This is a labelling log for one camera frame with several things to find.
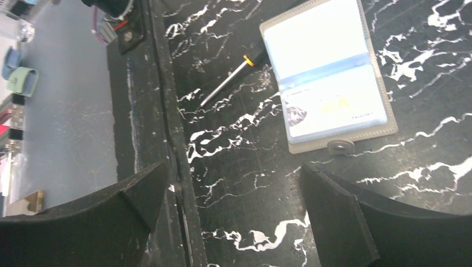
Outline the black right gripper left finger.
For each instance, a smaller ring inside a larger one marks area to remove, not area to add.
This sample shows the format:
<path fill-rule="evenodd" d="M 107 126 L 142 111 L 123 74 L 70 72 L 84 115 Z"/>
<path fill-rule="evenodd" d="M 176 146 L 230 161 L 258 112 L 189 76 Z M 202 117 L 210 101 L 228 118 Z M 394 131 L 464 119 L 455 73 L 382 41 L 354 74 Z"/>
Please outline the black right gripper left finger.
<path fill-rule="evenodd" d="M 36 215 L 1 218 L 2 266 L 139 266 L 169 183 L 155 163 Z"/>

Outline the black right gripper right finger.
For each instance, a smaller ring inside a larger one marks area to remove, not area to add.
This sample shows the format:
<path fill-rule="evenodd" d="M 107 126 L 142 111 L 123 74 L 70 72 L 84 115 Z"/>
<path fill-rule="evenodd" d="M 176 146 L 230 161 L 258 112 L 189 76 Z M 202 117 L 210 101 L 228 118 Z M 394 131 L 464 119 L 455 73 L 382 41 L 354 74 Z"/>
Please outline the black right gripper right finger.
<path fill-rule="evenodd" d="M 300 187 L 322 266 L 470 266 L 471 215 L 405 204 L 309 165 Z"/>

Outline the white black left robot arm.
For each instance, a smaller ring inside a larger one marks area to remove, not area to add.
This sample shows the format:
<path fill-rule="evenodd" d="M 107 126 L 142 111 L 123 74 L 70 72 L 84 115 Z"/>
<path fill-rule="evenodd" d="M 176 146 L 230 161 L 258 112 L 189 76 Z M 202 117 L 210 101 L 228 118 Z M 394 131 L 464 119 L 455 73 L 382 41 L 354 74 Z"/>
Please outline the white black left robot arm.
<path fill-rule="evenodd" d="M 82 3 L 93 8 L 92 34 L 100 42 L 109 44 L 110 41 L 105 40 L 99 31 L 103 23 L 109 24 L 116 34 L 121 55 L 132 51 L 145 40 L 146 30 L 141 1 L 82 0 Z"/>

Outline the white VIP credit card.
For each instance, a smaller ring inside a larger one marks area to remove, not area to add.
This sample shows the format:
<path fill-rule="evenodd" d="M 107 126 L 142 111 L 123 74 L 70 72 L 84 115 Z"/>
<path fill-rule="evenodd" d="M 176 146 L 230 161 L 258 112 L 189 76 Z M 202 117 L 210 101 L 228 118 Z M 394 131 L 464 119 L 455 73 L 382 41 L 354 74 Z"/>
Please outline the white VIP credit card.
<path fill-rule="evenodd" d="M 387 123 L 372 65 L 319 78 L 281 95 L 287 139 L 318 140 Z"/>

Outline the green clip on floor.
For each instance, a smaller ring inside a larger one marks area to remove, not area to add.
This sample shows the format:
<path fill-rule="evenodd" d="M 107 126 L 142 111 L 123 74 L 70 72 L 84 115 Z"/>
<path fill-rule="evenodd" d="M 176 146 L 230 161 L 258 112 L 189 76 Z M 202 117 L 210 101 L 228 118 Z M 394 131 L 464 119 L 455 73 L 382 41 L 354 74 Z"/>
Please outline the green clip on floor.
<path fill-rule="evenodd" d="M 12 72 L 7 82 L 7 90 L 12 93 L 31 97 L 39 80 L 37 70 L 27 67 L 18 67 Z"/>

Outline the blue clip on floor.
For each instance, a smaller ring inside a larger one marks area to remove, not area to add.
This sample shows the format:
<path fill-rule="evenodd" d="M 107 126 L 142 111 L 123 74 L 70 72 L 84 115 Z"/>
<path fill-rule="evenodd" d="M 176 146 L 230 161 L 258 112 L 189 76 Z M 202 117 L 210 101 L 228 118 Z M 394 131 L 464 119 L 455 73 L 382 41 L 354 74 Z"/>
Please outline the blue clip on floor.
<path fill-rule="evenodd" d="M 3 58 L 1 69 L 2 78 L 8 80 L 11 74 L 20 66 L 21 61 L 21 52 L 10 46 Z"/>

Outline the yellow black screwdriver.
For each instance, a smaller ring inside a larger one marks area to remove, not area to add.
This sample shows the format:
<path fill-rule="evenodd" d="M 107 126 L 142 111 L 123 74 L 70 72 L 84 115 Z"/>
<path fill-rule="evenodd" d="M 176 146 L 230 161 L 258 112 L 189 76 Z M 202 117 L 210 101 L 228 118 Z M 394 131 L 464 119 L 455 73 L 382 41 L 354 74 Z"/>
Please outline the yellow black screwdriver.
<path fill-rule="evenodd" d="M 199 107 L 204 107 L 209 103 L 227 84 L 237 77 L 243 70 L 248 67 L 259 65 L 267 56 L 267 50 L 263 42 L 259 42 L 251 51 L 247 52 L 243 58 L 243 62 L 223 81 L 221 82 L 207 97 L 200 103 Z"/>

